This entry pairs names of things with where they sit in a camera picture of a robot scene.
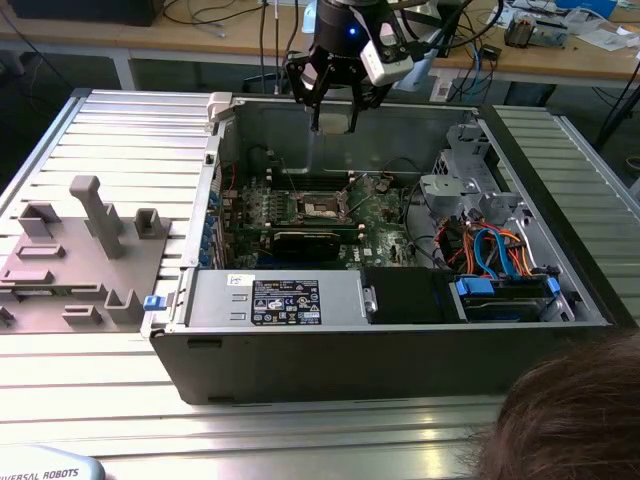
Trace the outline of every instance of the wooden desk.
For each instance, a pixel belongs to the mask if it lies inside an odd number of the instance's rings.
[[[215,5],[218,0],[192,0],[194,9]],[[475,0],[470,16],[489,9],[493,0]],[[238,0],[229,8],[202,14],[203,18],[216,18],[253,8],[254,0]],[[225,38],[191,25],[180,25],[159,17],[152,27],[132,27],[111,24],[88,24],[50,20],[17,19],[9,7],[7,12],[15,25],[44,52],[100,55],[112,58],[123,89],[135,89],[134,75],[129,60],[135,58],[157,60],[182,60],[210,63],[258,64],[258,32],[260,11],[255,11],[224,22]],[[614,12],[621,19],[633,10]],[[170,14],[177,19],[189,20],[186,2],[179,1],[171,7]],[[302,25],[303,9],[300,9]],[[292,7],[280,7],[280,55],[294,23]],[[565,49],[507,47],[503,41],[504,30],[493,28],[486,43],[502,49],[502,55],[494,75],[496,80],[528,81],[534,83],[558,83],[568,85],[620,87],[623,86],[636,65],[632,49],[607,52],[577,38],[571,38]],[[298,32],[293,43],[295,50],[306,50],[310,36]],[[265,63],[274,65],[273,7],[267,8],[264,35]],[[0,18],[0,50],[28,50],[8,25]],[[471,61],[464,49],[454,50],[449,58],[434,61],[430,75],[438,77],[436,87],[446,86],[463,76]]]

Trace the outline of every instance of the electronic equipment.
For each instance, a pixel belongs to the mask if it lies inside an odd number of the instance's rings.
[[[142,329],[188,403],[501,394],[567,339],[637,328],[569,221],[602,167],[556,117],[384,104],[321,137],[277,96],[209,112],[180,277]]]
[[[20,18],[78,20],[150,26],[163,0],[9,0]]]
[[[504,32],[504,43],[510,47],[564,48],[568,41],[569,29],[563,22],[536,18],[527,12],[516,12]]]

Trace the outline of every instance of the gray floor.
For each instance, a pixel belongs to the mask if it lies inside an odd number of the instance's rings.
[[[47,58],[75,87],[119,87],[115,70],[106,59],[58,55]],[[32,56],[27,61],[23,77],[8,79],[5,76],[0,84],[0,187],[11,179],[70,93],[46,64],[37,68],[39,63],[39,58]],[[154,60],[136,61],[135,70],[142,89],[165,91],[240,91],[244,78],[259,74],[259,68],[253,66],[198,66],[188,62]],[[487,101],[502,103],[507,88],[505,82],[494,82]],[[253,85],[252,89],[257,92],[259,85]],[[609,92],[619,94],[617,90]],[[425,101],[427,95],[416,98]],[[582,87],[558,87],[547,106],[554,112],[567,115],[588,140],[594,139],[610,109],[590,88]],[[638,132],[640,115],[635,115],[622,124],[602,152],[605,160],[627,185],[635,177],[625,168],[625,159],[640,155]]]

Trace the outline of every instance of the table leg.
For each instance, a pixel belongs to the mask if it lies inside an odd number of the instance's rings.
[[[127,50],[118,50],[111,55],[113,65],[116,67],[120,88],[122,90],[137,90],[136,81],[131,69],[131,57]]]
[[[449,98],[453,81],[458,78],[459,74],[460,72],[458,70],[439,70],[429,100],[432,102],[446,102]]]

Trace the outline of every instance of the brown hair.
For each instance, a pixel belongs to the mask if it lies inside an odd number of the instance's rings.
[[[477,476],[640,479],[640,337],[579,347],[521,377],[483,442]]]

